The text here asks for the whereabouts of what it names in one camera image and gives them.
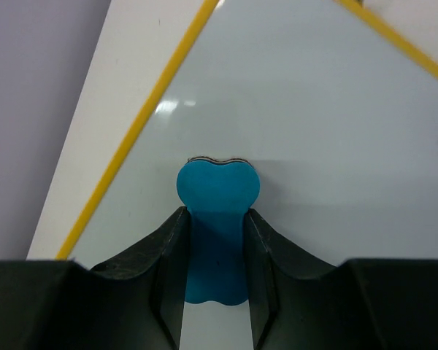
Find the yellow framed small whiteboard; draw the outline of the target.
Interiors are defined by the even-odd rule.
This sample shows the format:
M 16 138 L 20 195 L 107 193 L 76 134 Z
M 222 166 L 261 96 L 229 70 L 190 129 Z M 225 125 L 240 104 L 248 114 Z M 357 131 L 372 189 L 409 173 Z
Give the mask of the yellow framed small whiteboard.
M 206 1 L 60 256 L 157 230 L 196 157 L 249 162 L 249 211 L 330 265 L 438 260 L 438 65 L 358 1 Z M 249 298 L 184 299 L 178 349 L 255 349 Z

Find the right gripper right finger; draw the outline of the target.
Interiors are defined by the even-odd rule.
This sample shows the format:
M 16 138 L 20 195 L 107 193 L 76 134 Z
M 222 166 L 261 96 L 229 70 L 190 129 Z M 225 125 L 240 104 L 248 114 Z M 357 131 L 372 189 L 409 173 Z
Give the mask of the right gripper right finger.
M 243 252 L 255 349 L 438 349 L 438 260 L 333 266 L 255 210 Z

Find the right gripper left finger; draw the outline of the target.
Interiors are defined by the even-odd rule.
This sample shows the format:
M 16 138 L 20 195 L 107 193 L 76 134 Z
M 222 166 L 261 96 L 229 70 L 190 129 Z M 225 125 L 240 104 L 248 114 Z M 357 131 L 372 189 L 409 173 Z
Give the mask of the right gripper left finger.
M 178 208 L 92 268 L 0 261 L 0 349 L 178 349 L 190 248 Z

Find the blue bone shaped eraser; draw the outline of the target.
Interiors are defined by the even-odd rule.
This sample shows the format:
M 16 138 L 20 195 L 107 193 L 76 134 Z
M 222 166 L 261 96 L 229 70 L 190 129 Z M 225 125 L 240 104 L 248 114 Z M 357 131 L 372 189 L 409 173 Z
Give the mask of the blue bone shaped eraser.
M 177 194 L 191 216 L 187 303 L 248 299 L 243 222 L 260 187 L 257 171 L 239 158 L 194 157 L 180 169 Z

